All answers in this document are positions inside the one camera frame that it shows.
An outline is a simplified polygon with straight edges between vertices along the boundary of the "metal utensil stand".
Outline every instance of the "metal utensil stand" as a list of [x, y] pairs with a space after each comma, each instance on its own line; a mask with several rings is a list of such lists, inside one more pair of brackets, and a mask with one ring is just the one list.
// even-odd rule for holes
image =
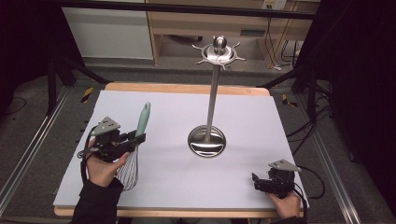
[[195, 49], [201, 51], [203, 59], [198, 63], [212, 63], [213, 64], [213, 75], [212, 85], [210, 88], [210, 101], [209, 109], [207, 113], [206, 125], [201, 125], [194, 128], [189, 134], [189, 147], [200, 157], [212, 158], [218, 156], [226, 146], [226, 138], [224, 133], [212, 126], [213, 115], [215, 111], [216, 95], [218, 92], [219, 82], [219, 71], [222, 67], [225, 70], [224, 65], [232, 63], [235, 60], [245, 60], [239, 58], [236, 54], [235, 47], [239, 46], [239, 43], [233, 47], [227, 46], [227, 40], [224, 36], [214, 36], [213, 44], [207, 45], [203, 48], [197, 48], [192, 45]]

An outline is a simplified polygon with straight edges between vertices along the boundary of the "white board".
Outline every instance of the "white board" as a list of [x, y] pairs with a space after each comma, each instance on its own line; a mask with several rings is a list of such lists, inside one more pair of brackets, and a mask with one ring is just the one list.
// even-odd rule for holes
[[[64, 175], [55, 206], [75, 206], [82, 188], [77, 153], [88, 131], [109, 116], [122, 133], [136, 129], [140, 112], [151, 102], [147, 140], [139, 147], [137, 185], [120, 196], [120, 208], [263, 209], [274, 208], [255, 190], [251, 173], [268, 178], [268, 164], [294, 163], [274, 99], [269, 96], [218, 95], [213, 126], [227, 139], [212, 159], [191, 152], [188, 135], [205, 125], [209, 95], [102, 91], [92, 118]], [[295, 182], [303, 187], [296, 174]]]

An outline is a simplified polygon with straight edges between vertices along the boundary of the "wooden desk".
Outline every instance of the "wooden desk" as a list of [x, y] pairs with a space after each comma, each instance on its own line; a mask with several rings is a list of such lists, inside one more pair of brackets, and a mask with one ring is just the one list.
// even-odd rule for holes
[[[209, 86], [202, 85], [178, 85], [178, 84], [152, 84], [152, 83], [110, 83], [106, 91], [149, 91], [149, 92], [176, 92], [176, 93], [202, 93], [210, 92]], [[269, 96], [266, 89], [219, 86], [219, 94], [233, 95], [261, 95]], [[70, 217], [74, 207], [57, 207], [55, 214]], [[263, 210], [231, 210], [224, 209], [122, 209], [118, 210], [119, 217], [278, 217], [275, 209]]]
[[[213, 7], [242, 7], [261, 9], [261, 0], [146, 0], [153, 4], [174, 4], [174, 5], [195, 5]], [[319, 0], [287, 1], [284, 10], [315, 12], [318, 8]], [[271, 19], [270, 34], [273, 44], [269, 37], [257, 37], [260, 49], [267, 67], [274, 66], [268, 51], [271, 55], [279, 56], [282, 44], [285, 40], [303, 41], [311, 26], [311, 21]], [[148, 27], [151, 36], [151, 47], [155, 64], [159, 62], [163, 35], [224, 35], [226, 37], [248, 37], [241, 35], [242, 30], [264, 31], [267, 33], [268, 19], [254, 17], [235, 17], [224, 15], [202, 15], [188, 13], [167, 13], [167, 12], [148, 12]]]

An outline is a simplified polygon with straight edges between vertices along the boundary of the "green handle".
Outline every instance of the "green handle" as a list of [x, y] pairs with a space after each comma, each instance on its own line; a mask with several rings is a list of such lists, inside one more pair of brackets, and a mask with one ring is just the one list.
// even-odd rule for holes
[[146, 126], [148, 125], [148, 121], [149, 121], [150, 108], [151, 108], [151, 104], [150, 102], [147, 102], [143, 107], [142, 113], [140, 113], [140, 118], [139, 118], [139, 122], [137, 123], [135, 136], [139, 136], [140, 134], [145, 132]]

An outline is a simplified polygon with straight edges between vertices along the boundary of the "gray carpet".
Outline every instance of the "gray carpet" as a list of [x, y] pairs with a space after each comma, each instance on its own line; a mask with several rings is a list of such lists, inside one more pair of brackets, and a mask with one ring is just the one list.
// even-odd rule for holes
[[[211, 73], [203, 71], [189, 71], [188, 74], [177, 70], [143, 68], [134, 71], [126, 68], [116, 70], [93, 68], [92, 71], [117, 81], [194, 84], [209, 84], [211, 81]], [[77, 85], [70, 89], [59, 117], [35, 155], [35, 159], [9, 202], [2, 218], [27, 217], [29, 219], [29, 217], [35, 217], [52, 220], [53, 222], [61, 219], [53, 213], [52, 203], [55, 195], [52, 192], [54, 188], [60, 185], [77, 146], [77, 141], [82, 135], [81, 130], [85, 129], [86, 120], [89, 120], [91, 116], [98, 92], [104, 88], [104, 85], [97, 84], [86, 77], [78, 77]], [[266, 83], [272, 78], [274, 78], [272, 75], [265, 74], [224, 72], [221, 74], [219, 83], [220, 85], [256, 86]], [[24, 98], [27, 102], [26, 106], [19, 112], [1, 118], [0, 152], [4, 155], [0, 158], [3, 167], [0, 170], [2, 187], [44, 118], [47, 109], [46, 85], [44, 77], [23, 84], [15, 95]], [[82, 104], [80, 100], [87, 87], [94, 87], [94, 92], [88, 102]], [[285, 133], [291, 133], [306, 123], [300, 107], [282, 104], [281, 93], [288, 91], [288, 88], [271, 90], [271, 94], [276, 100]], [[18, 107], [18, 101], [19, 99], [14, 100], [15, 105], [13, 107]], [[318, 109], [327, 104], [326, 100], [319, 100]], [[334, 120], [325, 116], [324, 119], [318, 121], [318, 132], [346, 185], [361, 221], [363, 223], [396, 223], [395, 217], [388, 210], [364, 167], [349, 161], [347, 147], [334, 124]], [[300, 139], [303, 136], [304, 133], [299, 133], [290, 140]], [[299, 142], [290, 142], [291, 150], [294, 150], [298, 144]], [[309, 200], [311, 205], [308, 210], [309, 222], [345, 223], [342, 211], [323, 171], [312, 138], [309, 138], [303, 144], [297, 152], [295, 160], [298, 165], [306, 166], [318, 173], [326, 185], [326, 193], [322, 198]], [[314, 175], [303, 172], [301, 177], [308, 195], [316, 196], [320, 194], [321, 185]], [[45, 223], [44, 220], [37, 219], [36, 223], [40, 223], [40, 221]]]

